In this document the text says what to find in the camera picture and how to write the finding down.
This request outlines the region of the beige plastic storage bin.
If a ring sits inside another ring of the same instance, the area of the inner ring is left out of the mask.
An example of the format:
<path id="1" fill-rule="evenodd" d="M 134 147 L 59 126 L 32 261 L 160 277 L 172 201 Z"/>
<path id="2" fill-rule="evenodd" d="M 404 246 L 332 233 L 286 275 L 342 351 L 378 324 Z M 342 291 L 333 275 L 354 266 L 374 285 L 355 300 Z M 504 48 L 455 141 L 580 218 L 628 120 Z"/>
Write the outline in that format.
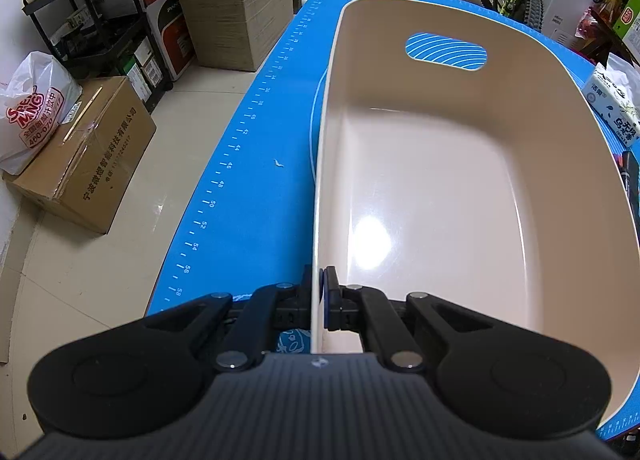
<path id="1" fill-rule="evenodd" d="M 316 266 L 574 344 L 611 376 L 607 417 L 629 398 L 636 227 L 596 116 L 534 36 L 443 4 L 346 4 L 314 209 Z"/>

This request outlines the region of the brown cardboard box on floor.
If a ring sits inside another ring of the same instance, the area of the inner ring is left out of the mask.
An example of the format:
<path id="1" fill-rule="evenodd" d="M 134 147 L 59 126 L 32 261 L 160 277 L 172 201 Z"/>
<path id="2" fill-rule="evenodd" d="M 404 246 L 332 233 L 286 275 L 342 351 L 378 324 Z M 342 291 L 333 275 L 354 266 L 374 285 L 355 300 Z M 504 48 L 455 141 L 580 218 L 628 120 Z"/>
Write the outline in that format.
<path id="1" fill-rule="evenodd" d="M 75 108 L 17 176 L 45 211 L 105 235 L 156 126 L 125 76 L 84 80 Z"/>

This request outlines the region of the white red plastic bag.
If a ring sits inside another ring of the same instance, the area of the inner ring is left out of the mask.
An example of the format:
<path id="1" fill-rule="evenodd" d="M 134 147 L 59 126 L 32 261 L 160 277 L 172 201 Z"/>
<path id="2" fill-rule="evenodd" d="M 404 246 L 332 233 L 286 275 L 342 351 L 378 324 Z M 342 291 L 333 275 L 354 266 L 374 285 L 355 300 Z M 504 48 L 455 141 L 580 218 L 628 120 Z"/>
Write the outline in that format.
<path id="1" fill-rule="evenodd" d="M 1 94 L 1 169 L 17 176 L 60 126 L 82 87 L 49 53 L 33 51 Z"/>

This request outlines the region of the white tissue pack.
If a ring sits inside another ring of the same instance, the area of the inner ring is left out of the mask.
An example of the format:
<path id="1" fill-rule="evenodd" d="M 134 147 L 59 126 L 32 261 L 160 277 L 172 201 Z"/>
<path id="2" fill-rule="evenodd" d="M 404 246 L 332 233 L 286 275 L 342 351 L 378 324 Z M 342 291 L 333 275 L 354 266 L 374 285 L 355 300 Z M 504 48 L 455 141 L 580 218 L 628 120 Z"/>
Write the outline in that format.
<path id="1" fill-rule="evenodd" d="M 614 53 L 598 63 L 582 87 L 591 108 L 625 148 L 639 140 L 639 70 Z"/>

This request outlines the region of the black metal shelf rack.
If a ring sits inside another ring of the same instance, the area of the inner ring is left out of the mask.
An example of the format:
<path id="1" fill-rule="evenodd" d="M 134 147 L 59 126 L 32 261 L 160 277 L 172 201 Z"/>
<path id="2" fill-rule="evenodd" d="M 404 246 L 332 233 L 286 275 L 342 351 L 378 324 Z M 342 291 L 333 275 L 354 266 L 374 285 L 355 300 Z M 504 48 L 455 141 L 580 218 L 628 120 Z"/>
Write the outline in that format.
<path id="1" fill-rule="evenodd" d="M 142 0 L 23 0 L 23 12 L 74 79 L 126 77 L 148 111 L 171 90 Z"/>

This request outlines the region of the large stacked cardboard box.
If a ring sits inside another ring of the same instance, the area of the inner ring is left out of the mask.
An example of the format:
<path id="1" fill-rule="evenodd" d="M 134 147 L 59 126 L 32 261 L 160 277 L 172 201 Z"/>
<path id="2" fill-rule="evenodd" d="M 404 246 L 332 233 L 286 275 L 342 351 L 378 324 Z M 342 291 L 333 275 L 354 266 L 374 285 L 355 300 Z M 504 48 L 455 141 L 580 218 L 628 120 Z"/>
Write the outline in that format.
<path id="1" fill-rule="evenodd" d="M 180 0 L 198 64 L 255 72 L 293 19 L 293 0 Z"/>

